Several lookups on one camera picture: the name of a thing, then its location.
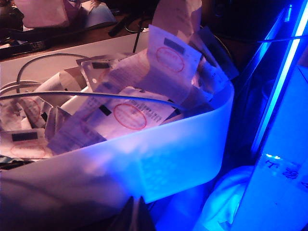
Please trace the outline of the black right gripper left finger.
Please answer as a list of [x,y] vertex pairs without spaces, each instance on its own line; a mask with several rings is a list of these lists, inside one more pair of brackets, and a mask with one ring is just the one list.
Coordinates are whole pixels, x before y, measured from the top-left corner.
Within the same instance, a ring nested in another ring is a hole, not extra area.
[[114,231],[136,231],[139,200],[130,197],[113,222]]

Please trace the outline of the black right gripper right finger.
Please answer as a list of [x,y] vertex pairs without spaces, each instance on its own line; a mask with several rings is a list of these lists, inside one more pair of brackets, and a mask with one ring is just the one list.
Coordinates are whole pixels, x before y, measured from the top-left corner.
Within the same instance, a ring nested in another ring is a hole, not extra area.
[[154,222],[143,197],[139,198],[139,230],[156,231]]

